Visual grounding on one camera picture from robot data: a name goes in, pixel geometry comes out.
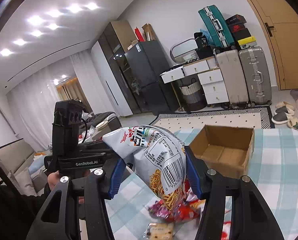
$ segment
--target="ceiling light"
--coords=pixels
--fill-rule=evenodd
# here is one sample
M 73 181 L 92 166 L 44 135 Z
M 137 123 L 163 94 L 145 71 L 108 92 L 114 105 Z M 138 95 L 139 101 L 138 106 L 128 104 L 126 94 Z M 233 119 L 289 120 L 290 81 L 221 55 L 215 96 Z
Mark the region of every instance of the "ceiling light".
M 39 36 L 42 35 L 42 34 L 43 34 L 43 33 L 42 33 L 41 31 L 38 31 L 38 30 L 33 31 L 33 32 L 31 33 L 31 35 L 36 36 L 36 37 L 39 37 Z
M 90 10 L 94 10 L 94 9 L 99 8 L 99 6 L 96 5 L 94 2 L 88 3 L 88 4 L 86 5 L 86 7 L 87 7 L 88 9 L 90 9 Z
M 32 25 L 34 26 L 38 26 L 38 25 L 41 25 L 41 23 L 43 22 L 44 20 L 41 19 L 38 15 L 35 15 L 33 17 L 30 17 L 28 19 L 28 22 L 30 22 Z
M 51 30 L 55 30 L 55 29 L 57 29 L 59 26 L 58 26 L 57 24 L 55 24 L 55 23 L 52 23 L 52 24 L 48 25 L 47 27 L 48 27 L 49 29 L 51 29 Z
M 47 12 L 47 14 L 49 14 L 51 17 L 59 17 L 60 15 L 63 15 L 63 13 L 61 13 L 58 10 L 51 10 L 50 12 Z
M 18 39 L 16 41 L 14 41 L 15 44 L 19 45 L 19 46 L 22 46 L 24 45 L 26 42 L 23 40 L 23 39 Z
M 82 9 L 78 6 L 78 4 L 74 3 L 72 4 L 70 7 L 67 8 L 68 10 L 70 10 L 73 13 L 77 13 L 79 11 L 81 11 Z
M 1 55 L 3 55 L 4 57 L 9 56 L 10 54 L 12 54 L 12 52 L 9 49 L 3 49 L 0 52 Z

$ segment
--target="slipper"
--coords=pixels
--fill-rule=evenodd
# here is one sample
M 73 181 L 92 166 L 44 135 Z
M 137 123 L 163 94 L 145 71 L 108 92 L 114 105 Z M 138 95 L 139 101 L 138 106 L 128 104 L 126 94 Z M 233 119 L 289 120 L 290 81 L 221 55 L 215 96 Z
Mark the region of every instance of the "slipper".
M 287 123 L 292 118 L 293 118 L 293 116 L 291 114 L 288 114 L 285 112 L 280 112 L 280 113 L 277 113 L 276 115 L 274 115 L 271 120 L 275 124 L 284 124 L 284 123 Z
M 287 106 L 289 107 L 291 110 L 294 110 L 294 106 L 291 105 L 290 103 L 286 102 L 286 101 L 282 101 L 276 104 L 276 108 L 280 108 L 282 106 Z
M 282 106 L 282 107 L 276 109 L 274 111 L 274 114 L 281 113 L 281 112 L 294 115 L 294 111 L 292 109 L 290 109 L 289 107 L 287 107 L 287 106 Z
M 298 129 L 298 118 L 294 117 L 287 122 L 289 128 Z

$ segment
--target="white curtain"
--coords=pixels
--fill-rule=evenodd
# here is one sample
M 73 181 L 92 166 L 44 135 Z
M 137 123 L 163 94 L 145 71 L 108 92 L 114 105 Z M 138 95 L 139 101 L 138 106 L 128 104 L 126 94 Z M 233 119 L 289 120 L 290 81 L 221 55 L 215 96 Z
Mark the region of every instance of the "white curtain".
M 55 103 L 60 101 L 49 65 L 32 74 L 7 94 L 20 134 L 35 151 L 52 142 Z
M 70 56 L 81 88 L 95 114 L 115 112 L 91 60 L 90 52 L 84 50 Z

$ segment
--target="white ceiling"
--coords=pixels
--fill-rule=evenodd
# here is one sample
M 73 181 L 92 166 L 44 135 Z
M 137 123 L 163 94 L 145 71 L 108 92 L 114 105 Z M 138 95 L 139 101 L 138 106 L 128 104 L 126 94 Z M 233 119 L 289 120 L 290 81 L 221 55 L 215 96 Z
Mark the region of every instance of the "white ceiling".
M 8 48 L 14 52 L 8 57 L 0 54 L 0 90 L 7 93 L 21 81 L 45 66 L 76 52 L 91 48 L 105 26 L 116 20 L 133 0 L 25 0 L 0 32 L 0 51 Z M 84 5 L 96 3 L 100 8 L 89 10 Z M 77 3 L 83 11 L 72 13 L 66 8 Z M 46 12 L 58 9 L 64 15 L 52 18 Z M 32 26 L 27 19 L 39 15 L 46 20 L 41 26 Z M 56 30 L 46 28 L 50 23 L 61 26 Z M 44 34 L 34 37 L 30 32 L 40 30 Z M 23 46 L 13 44 L 22 38 L 28 41 Z

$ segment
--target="rug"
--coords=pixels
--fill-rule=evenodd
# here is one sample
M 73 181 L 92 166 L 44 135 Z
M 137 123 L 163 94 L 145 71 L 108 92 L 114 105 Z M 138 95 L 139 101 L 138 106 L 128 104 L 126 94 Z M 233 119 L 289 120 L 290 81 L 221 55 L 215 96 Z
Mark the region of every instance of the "rug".
M 246 109 L 213 110 L 193 113 L 162 113 L 150 123 L 176 132 L 180 129 L 197 129 L 208 125 L 231 127 L 248 127 L 268 129 L 274 128 L 269 106 L 251 107 Z

